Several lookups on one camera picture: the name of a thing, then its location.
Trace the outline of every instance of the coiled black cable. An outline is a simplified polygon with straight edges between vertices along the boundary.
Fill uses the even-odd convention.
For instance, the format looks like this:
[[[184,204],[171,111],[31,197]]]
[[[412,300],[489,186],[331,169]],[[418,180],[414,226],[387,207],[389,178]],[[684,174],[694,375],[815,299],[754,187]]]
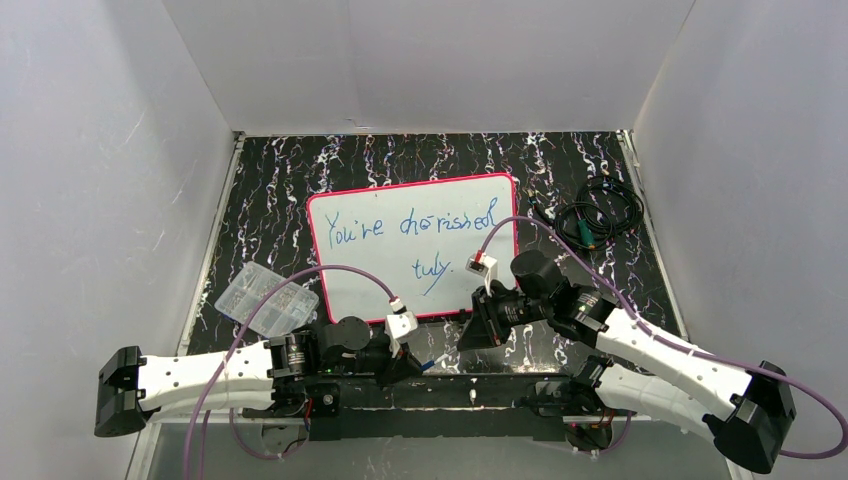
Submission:
[[[613,216],[612,212],[604,210],[594,194],[612,195],[620,199],[623,214],[616,213]],[[577,191],[573,203],[554,209],[554,218],[545,213],[535,194],[530,195],[530,204],[539,219],[547,223],[564,242],[583,251],[603,250],[603,247],[612,245],[622,233],[636,230],[645,216],[645,205],[636,192],[609,175],[598,175],[587,180]]]

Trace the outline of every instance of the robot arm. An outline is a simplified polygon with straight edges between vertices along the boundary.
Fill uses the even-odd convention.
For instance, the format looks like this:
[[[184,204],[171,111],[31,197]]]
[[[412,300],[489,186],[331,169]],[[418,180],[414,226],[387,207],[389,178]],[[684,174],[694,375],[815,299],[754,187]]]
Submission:
[[[239,348],[229,361],[226,352],[157,357],[142,355],[137,346],[122,348],[100,371],[94,434],[127,435],[190,413],[222,362],[202,409],[252,409],[257,417],[284,415],[316,396],[323,402],[328,392],[336,405],[338,386],[320,383],[324,372],[373,374],[378,385],[421,375],[421,364],[402,343],[418,321],[399,300],[392,308],[383,331],[372,334],[361,319],[346,317]]]
[[[485,254],[468,263],[468,269],[481,276],[495,267]],[[590,357],[559,398],[577,394],[605,408],[647,414],[712,441],[725,457],[748,470],[771,471],[795,418],[787,384],[693,356],[691,352],[703,350],[662,330],[646,331],[641,319],[631,319],[600,290],[572,286],[539,251],[518,255],[510,269],[518,289],[492,281],[472,295],[474,310],[460,336],[459,351],[498,346],[512,327],[546,320],[565,338],[654,374],[641,375],[612,360]],[[657,337],[684,351],[659,343]],[[783,374],[768,362],[760,367]]]

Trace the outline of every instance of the whiteboard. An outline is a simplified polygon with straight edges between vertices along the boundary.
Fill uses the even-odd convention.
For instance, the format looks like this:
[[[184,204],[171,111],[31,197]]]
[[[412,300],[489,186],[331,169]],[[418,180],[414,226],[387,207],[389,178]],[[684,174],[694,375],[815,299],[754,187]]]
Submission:
[[[322,193],[306,204],[318,262],[361,268],[385,282],[417,316],[471,308],[482,277],[465,269],[492,227],[515,215],[515,186],[505,173]],[[515,222],[504,225],[486,253],[498,279],[515,285]],[[348,315],[384,321],[386,294],[368,279],[321,272],[330,320]]]

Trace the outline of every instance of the white plastic bracket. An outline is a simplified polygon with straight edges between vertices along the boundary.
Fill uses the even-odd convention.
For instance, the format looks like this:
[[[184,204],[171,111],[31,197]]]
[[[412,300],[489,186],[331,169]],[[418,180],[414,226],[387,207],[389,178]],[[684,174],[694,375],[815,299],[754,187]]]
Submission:
[[[721,420],[726,420],[736,409],[730,401],[733,394],[744,395],[751,383],[751,376],[742,369],[679,352],[657,342],[654,337],[663,337],[687,350],[703,351],[658,327],[653,328],[652,336],[646,335],[636,320],[622,309],[615,309],[604,323],[609,329],[598,333],[598,350],[647,369],[694,397]]]
[[[147,363],[138,369],[138,389],[144,392],[139,406],[144,411],[161,408],[157,416],[190,412],[225,354],[144,356]],[[203,402],[203,410],[270,407],[274,380],[268,370],[273,368],[265,342],[237,349]]]

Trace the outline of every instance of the red whiteboard frame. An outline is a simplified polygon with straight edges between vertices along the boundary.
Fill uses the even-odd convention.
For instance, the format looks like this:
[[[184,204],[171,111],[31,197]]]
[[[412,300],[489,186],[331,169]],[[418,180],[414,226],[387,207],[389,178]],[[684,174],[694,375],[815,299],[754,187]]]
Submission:
[[[476,179],[480,179],[480,178],[490,178],[490,177],[506,177],[507,179],[509,179],[510,193],[512,194],[512,215],[513,216],[518,215],[518,205],[517,205],[516,198],[515,198],[515,179],[512,177],[512,175],[510,175],[506,172],[484,173],[484,174],[481,174],[481,175],[465,175],[465,176],[462,176],[462,177],[440,178],[440,179],[437,179],[437,180],[425,180],[425,181],[421,181],[421,182],[412,182],[412,183],[400,183],[400,184],[397,184],[397,185],[386,185],[386,186],[383,186],[383,187],[356,188],[356,189],[353,189],[353,190],[341,190],[341,191],[338,191],[338,192],[316,193],[316,194],[312,195],[311,197],[309,197],[308,200],[306,200],[306,216],[307,216],[307,219],[309,220],[309,231],[312,234],[312,246],[315,249],[315,257],[318,259],[318,265],[323,265],[323,263],[321,262],[321,252],[318,250],[318,244],[315,242],[315,228],[312,226],[313,225],[312,209],[310,208],[311,205],[312,205],[312,200],[315,200],[316,198],[323,198],[323,197],[335,197],[335,196],[341,196],[341,195],[351,195],[351,194],[355,194],[355,193],[373,192],[375,190],[391,190],[391,189],[395,189],[395,188],[420,187],[422,185],[430,185],[430,184],[434,184],[434,183],[462,182],[462,181],[476,180]],[[516,222],[512,222],[512,240],[513,240],[513,245],[515,247],[514,255],[518,255],[518,226],[516,225]],[[327,282],[324,279],[324,272],[320,272],[320,275],[321,275],[321,285],[324,287],[323,288],[323,290],[324,290],[324,305],[327,307],[327,316],[330,317],[331,322],[338,323],[333,318],[333,313],[330,311],[330,295],[329,295],[329,292],[327,291]],[[453,310],[453,311],[450,311],[450,312],[427,313],[427,314],[424,314],[424,315],[416,315],[416,316],[419,317],[419,318],[427,318],[427,317],[438,317],[438,316],[441,316],[441,315],[455,315],[457,313],[459,313],[459,310]],[[380,322],[385,322],[386,319],[385,318],[374,318],[374,319],[365,320],[365,321],[367,323],[380,323]]]

